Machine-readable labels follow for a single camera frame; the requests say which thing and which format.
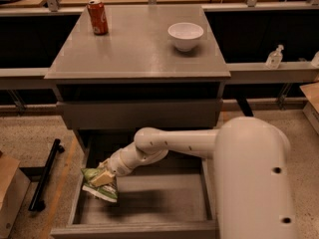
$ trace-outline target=concrete floor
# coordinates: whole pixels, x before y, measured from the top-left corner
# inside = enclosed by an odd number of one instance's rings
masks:
[[[254,114],[280,128],[290,139],[288,173],[299,238],[319,239],[319,135],[301,110],[255,111]],[[218,124],[238,116],[242,112],[223,112]],[[66,226],[84,154],[59,116],[0,114],[0,149],[21,160],[21,167],[44,165],[55,138],[62,141],[66,151],[55,159],[43,196],[47,207],[42,212],[28,211],[37,186],[32,182],[9,238],[50,238],[52,227]]]

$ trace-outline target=soda can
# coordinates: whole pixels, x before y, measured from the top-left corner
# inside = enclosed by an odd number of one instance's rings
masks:
[[[96,35],[105,35],[109,32],[108,21],[104,4],[100,0],[91,0],[87,4],[93,32]]]

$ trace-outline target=ceramic bowl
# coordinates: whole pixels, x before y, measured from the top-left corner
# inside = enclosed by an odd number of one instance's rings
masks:
[[[193,23],[180,22],[171,25],[168,28],[168,33],[179,51],[188,52],[198,45],[199,39],[203,35],[203,29]]]

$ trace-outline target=countertop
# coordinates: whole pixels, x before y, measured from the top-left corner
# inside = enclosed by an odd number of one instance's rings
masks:
[[[85,10],[46,79],[227,79],[230,73],[200,5],[106,6],[109,34],[93,33]],[[204,29],[199,45],[178,51],[170,25]]]

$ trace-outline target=small white bottle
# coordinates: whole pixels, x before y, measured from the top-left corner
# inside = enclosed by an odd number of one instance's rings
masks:
[[[313,57],[311,61],[311,65],[315,68],[319,68],[319,52],[315,54],[315,57]]]
[[[266,66],[270,69],[277,69],[282,61],[282,53],[283,45],[278,45],[278,48],[271,52],[266,61]]]

